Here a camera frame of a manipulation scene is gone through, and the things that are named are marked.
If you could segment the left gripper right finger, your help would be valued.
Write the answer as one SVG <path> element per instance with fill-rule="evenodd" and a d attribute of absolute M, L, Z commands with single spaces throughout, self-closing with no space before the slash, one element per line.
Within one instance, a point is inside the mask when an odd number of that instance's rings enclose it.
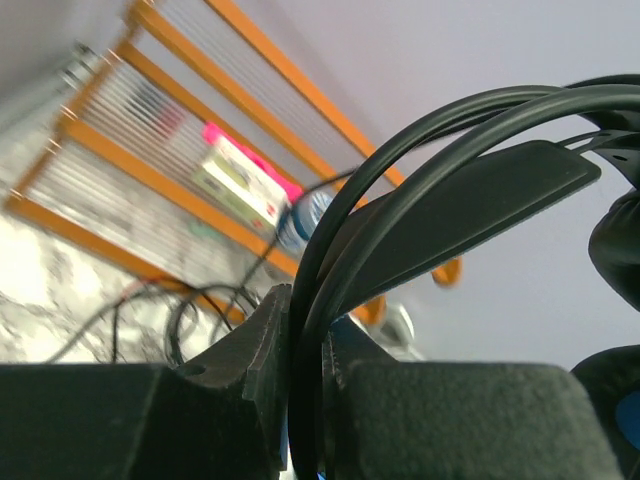
<path fill-rule="evenodd" d="M 544 364 L 403 362 L 352 321 L 322 345 L 331 479 L 618 479 L 587 394 Z"/>

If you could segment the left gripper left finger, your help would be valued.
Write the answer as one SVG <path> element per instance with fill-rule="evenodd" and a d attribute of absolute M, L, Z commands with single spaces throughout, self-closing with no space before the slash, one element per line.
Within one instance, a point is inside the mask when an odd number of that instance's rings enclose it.
<path fill-rule="evenodd" d="M 180 367 L 5 365 L 5 479 L 275 479 L 286 466 L 291 289 Z"/>

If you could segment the black blue headphones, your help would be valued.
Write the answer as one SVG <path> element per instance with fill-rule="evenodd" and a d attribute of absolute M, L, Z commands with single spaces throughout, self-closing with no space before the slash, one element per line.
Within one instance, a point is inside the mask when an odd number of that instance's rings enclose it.
<path fill-rule="evenodd" d="M 638 185 L 637 76 L 466 97 L 415 121 L 356 170 L 312 235 L 291 297 L 288 433 L 298 478 L 331 479 L 322 422 L 331 325 L 596 181 L 589 151 Z M 618 479 L 637 478 L 638 347 L 599 352 L 567 372 L 587 394 Z"/>

